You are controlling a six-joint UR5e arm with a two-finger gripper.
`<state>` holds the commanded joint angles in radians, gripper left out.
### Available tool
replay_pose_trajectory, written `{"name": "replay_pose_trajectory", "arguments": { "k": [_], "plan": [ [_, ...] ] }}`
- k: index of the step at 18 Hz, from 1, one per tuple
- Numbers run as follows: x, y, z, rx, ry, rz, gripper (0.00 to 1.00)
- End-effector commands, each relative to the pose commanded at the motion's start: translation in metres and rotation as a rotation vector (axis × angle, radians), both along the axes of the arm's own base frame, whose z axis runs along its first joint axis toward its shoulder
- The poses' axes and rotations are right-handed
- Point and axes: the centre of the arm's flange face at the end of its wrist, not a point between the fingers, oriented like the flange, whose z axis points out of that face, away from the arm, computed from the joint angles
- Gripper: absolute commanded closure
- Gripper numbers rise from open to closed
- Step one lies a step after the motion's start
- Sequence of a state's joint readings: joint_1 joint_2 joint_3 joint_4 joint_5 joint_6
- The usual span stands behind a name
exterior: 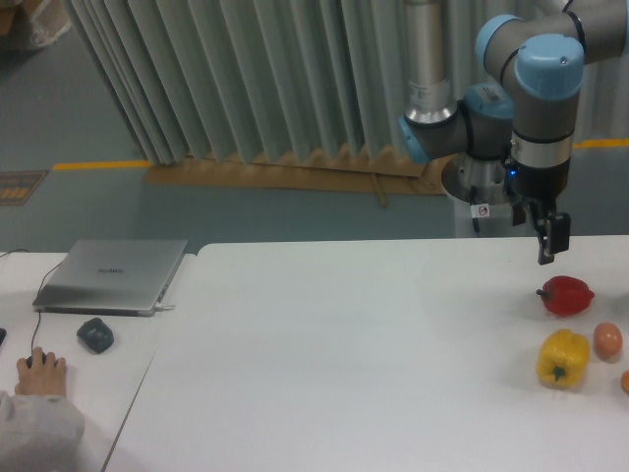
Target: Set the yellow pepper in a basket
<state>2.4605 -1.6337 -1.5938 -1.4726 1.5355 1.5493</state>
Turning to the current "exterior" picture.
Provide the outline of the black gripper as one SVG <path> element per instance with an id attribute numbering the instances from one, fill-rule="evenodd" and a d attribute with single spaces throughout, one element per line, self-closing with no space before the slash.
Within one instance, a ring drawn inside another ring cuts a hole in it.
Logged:
<path id="1" fill-rule="evenodd" d="M 505 192 L 512 199 L 528 199 L 534 202 L 534 228 L 539 243 L 538 264 L 554 262 L 556 254 L 569 249 L 571 216 L 557 212 L 557 197 L 568 182 L 570 161 L 545 168 L 524 165 L 516 160 L 505 163 Z M 511 205 L 511 224 L 525 223 L 525 208 L 521 202 Z"/>

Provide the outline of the person's hand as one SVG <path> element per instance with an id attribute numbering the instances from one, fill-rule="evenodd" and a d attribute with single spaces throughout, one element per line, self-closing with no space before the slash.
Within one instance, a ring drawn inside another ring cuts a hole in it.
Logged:
<path id="1" fill-rule="evenodd" d="M 31 353 L 40 350 L 42 348 L 37 346 L 32 349 Z M 55 368 L 48 366 L 29 369 L 26 359 L 20 358 L 17 362 L 19 381 L 15 386 L 15 394 L 65 397 L 67 393 L 66 359 L 61 357 L 57 360 Z"/>

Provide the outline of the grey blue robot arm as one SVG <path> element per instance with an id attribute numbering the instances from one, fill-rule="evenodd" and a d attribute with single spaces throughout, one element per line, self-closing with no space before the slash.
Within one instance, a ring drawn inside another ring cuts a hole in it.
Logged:
<path id="1" fill-rule="evenodd" d="M 512 222 L 530 222 L 542 265 L 569 247 L 570 216 L 556 207 L 567 185 L 584 69 L 628 51 L 624 1 L 542 1 L 543 17 L 500 15 L 478 33 L 475 53 L 489 82 L 452 94 L 446 64 L 445 7 L 404 5 L 408 105 L 399 119 L 416 163 L 465 153 L 504 173 L 494 196 Z"/>

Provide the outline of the grey sleeved forearm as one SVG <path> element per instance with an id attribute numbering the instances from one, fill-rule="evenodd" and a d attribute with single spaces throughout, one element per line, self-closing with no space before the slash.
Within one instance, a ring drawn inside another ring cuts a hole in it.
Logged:
<path id="1" fill-rule="evenodd" d="M 60 471 L 84 431 L 84 415 L 63 396 L 1 393 L 3 471 Z"/>

